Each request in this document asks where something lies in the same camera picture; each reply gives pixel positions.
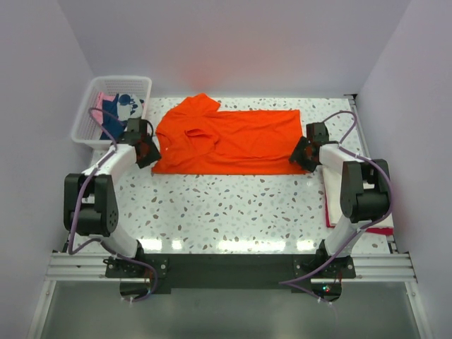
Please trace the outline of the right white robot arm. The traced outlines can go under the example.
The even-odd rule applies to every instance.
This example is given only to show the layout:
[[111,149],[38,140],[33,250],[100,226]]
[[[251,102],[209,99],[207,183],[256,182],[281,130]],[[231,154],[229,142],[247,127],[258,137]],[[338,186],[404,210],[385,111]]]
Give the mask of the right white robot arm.
[[350,256],[352,248],[367,228],[391,214],[391,187],[385,160],[369,160],[354,155],[332,141],[323,122],[307,125],[289,161],[314,172],[318,166],[340,175],[341,216],[331,234],[321,242],[314,261],[316,272],[331,277],[340,268],[338,258]]

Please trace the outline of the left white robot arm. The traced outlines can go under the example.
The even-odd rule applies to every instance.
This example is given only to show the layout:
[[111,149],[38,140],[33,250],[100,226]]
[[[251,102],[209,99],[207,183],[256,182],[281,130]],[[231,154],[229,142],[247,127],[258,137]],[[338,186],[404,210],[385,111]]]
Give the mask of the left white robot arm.
[[81,173],[66,176],[63,218],[69,232],[70,255],[97,242],[123,258],[121,268],[129,276],[138,277],[145,272],[146,260],[138,255],[141,244],[119,223],[114,186],[130,167],[143,169],[161,159],[153,134],[148,120],[129,119],[126,130],[97,162]]

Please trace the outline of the orange t shirt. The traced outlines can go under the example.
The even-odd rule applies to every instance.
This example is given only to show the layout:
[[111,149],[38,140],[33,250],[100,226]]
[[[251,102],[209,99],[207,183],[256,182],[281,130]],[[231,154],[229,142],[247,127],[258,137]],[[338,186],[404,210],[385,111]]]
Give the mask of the orange t shirt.
[[169,110],[155,133],[155,174],[305,174],[289,161],[302,136],[297,109],[222,111],[201,93]]

